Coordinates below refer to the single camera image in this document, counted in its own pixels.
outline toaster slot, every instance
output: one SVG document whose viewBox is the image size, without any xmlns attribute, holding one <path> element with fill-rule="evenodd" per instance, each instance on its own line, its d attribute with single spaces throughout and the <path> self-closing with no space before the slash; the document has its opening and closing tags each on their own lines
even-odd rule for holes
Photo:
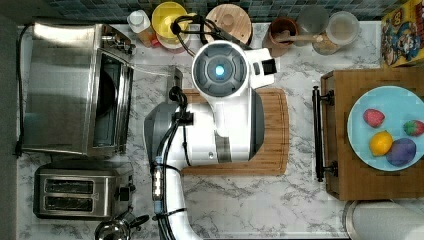
<svg viewBox="0 0 424 240">
<path fill-rule="evenodd" d="M 93 210 L 93 199 L 73 197 L 45 197 L 46 210 L 83 211 Z"/>
<path fill-rule="evenodd" d="M 77 181 L 77 180 L 58 180 L 47 179 L 45 185 L 47 193 L 73 193 L 73 194 L 92 194 L 92 181 Z"/>
</svg>

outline purple plum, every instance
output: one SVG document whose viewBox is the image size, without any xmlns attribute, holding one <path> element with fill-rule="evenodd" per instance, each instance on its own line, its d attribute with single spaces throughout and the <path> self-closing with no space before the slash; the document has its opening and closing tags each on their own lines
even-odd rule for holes
<svg viewBox="0 0 424 240">
<path fill-rule="evenodd" d="M 390 164 L 396 167 L 408 164 L 417 153 L 417 145 L 409 138 L 401 138 L 393 142 L 392 148 L 386 158 Z"/>
</svg>

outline toaster oven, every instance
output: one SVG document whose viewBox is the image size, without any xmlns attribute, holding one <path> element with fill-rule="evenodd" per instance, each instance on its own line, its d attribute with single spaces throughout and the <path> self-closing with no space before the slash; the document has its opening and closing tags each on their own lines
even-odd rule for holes
<svg viewBox="0 0 424 240">
<path fill-rule="evenodd" d="M 36 23 L 22 150 L 87 157 L 125 151 L 132 48 L 108 25 Z"/>
</svg>

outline marble countertop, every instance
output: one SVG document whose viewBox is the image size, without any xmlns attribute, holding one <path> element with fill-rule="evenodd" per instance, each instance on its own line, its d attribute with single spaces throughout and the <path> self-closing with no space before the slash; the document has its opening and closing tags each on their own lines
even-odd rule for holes
<svg viewBox="0 0 424 240">
<path fill-rule="evenodd" d="M 123 32 L 126 26 L 119 26 Z M 254 24 L 251 46 L 260 48 L 268 24 Z M 184 176 L 183 186 L 189 221 L 203 238 L 346 238 L 342 226 L 345 202 L 325 191 L 316 181 L 312 87 L 321 75 L 346 68 L 379 67 L 380 23 L 361 22 L 359 38 L 331 56 L 317 54 L 311 46 L 296 47 L 277 59 L 278 73 L 269 87 L 286 93 L 290 118 L 290 150 L 282 176 Z M 190 48 L 200 43 L 193 36 Z M 141 70 L 134 74 L 128 144 L 125 155 L 135 171 L 135 213 L 153 216 L 151 180 L 143 146 L 144 117 L 165 100 L 168 65 L 184 74 L 184 87 L 191 87 L 191 57 L 173 55 L 164 49 L 146 49 L 137 41 L 132 61 Z M 38 219 L 32 213 L 34 172 L 50 162 L 40 153 L 24 154 L 18 163 L 19 239 L 94 239 L 99 222 Z M 157 222 L 148 221 L 133 239 L 159 239 Z"/>
</svg>

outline white robot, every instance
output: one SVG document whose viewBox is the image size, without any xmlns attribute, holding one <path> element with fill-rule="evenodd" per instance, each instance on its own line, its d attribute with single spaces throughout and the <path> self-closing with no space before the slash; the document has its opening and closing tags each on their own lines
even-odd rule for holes
<svg viewBox="0 0 424 240">
<path fill-rule="evenodd" d="M 179 171 L 190 165 L 248 161 L 264 139 L 264 113 L 254 89 L 272 84 L 268 49 L 243 51 L 214 41 L 195 55 L 192 78 L 207 103 L 187 104 L 174 87 L 175 104 L 161 103 L 146 117 L 144 141 L 153 180 L 155 219 L 164 239 L 194 240 Z"/>
</svg>

